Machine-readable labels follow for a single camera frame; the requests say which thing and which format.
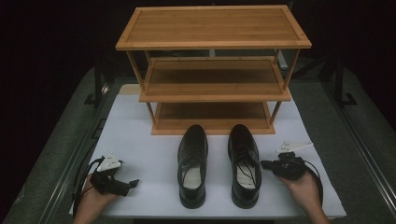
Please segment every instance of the shoe rack shelf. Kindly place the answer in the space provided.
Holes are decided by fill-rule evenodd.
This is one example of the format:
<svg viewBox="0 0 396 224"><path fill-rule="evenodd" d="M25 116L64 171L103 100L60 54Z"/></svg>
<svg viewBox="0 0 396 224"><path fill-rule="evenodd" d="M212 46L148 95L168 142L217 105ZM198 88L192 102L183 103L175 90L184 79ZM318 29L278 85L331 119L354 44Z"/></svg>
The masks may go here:
<svg viewBox="0 0 396 224"><path fill-rule="evenodd" d="M287 6L137 7L116 49L126 51L153 122L152 134L183 134L200 124L229 134L242 123L252 133L275 133L300 49L311 43ZM275 49L273 56L151 57L151 50ZM281 49L296 49L282 77ZM140 74L134 51L148 69ZM270 113L267 102L276 102ZM157 103L154 112L151 103Z"/></svg>

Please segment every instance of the black background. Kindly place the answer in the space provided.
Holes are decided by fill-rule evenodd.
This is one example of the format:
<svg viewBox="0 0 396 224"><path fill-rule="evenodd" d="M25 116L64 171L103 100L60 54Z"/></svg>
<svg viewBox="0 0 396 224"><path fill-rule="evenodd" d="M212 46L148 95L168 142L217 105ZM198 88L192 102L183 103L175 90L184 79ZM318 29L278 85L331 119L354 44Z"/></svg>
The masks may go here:
<svg viewBox="0 0 396 224"><path fill-rule="evenodd" d="M78 83L114 47L135 7L259 5L286 1L2 1L3 219ZM396 129L396 1L294 1L294 16L313 43L302 56L338 49Z"/></svg>

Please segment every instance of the human hand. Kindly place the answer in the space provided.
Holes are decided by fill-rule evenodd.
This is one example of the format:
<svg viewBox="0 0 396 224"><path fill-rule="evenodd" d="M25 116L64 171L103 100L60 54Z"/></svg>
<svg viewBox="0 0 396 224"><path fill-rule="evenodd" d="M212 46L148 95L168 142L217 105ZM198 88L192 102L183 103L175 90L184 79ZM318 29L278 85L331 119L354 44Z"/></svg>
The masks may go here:
<svg viewBox="0 0 396 224"><path fill-rule="evenodd" d="M87 175L81 200L78 205L74 224L88 224L94 222L105 210L105 208L115 201L119 196L115 194L101 194L91 183L92 174Z"/></svg>
<svg viewBox="0 0 396 224"><path fill-rule="evenodd" d="M311 174L305 172L298 180L288 180L281 176L277 178L289 188L294 200L303 208L312 223L330 223L321 207L318 186Z"/></svg>

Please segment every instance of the white table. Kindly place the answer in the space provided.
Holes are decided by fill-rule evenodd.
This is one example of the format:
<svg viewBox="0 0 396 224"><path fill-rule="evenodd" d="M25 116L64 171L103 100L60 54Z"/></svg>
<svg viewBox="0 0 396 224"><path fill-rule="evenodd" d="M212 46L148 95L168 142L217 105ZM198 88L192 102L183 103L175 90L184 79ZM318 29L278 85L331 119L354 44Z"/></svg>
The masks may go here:
<svg viewBox="0 0 396 224"><path fill-rule="evenodd" d="M151 135L147 107L138 94L121 90L107 118L106 126L92 155L92 161L113 152L123 161L115 177L129 182L140 179L126 197L111 204L103 215L111 217L153 218L254 218L302 217L304 212L291 198L289 190L271 171L262 169L262 187L257 204L241 209L231 199L232 172L227 155L228 135L209 135L206 173L206 200L198 209L187 209L179 200L177 150L182 135ZM270 110L275 103L269 104ZM296 104L282 104L275 121L276 134L254 135L260 160L277 160L276 149L284 141L310 142ZM315 147L296 151L320 172L324 188L326 215L343 217L346 212L326 174Z"/></svg>

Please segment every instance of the black leather shoe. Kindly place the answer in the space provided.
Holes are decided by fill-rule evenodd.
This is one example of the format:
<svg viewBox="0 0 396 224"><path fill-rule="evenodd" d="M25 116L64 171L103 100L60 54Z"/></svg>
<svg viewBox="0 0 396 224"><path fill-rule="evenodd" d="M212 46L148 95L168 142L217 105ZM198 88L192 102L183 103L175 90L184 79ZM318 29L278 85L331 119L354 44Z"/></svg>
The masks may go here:
<svg viewBox="0 0 396 224"><path fill-rule="evenodd" d="M233 203L240 208L251 208L259 199L262 172L259 150L245 125L237 124L231 130L228 156L233 169Z"/></svg>
<svg viewBox="0 0 396 224"><path fill-rule="evenodd" d="M192 125L178 148L177 182L180 201L187 208L198 208L205 202L207 140L204 129Z"/></svg>

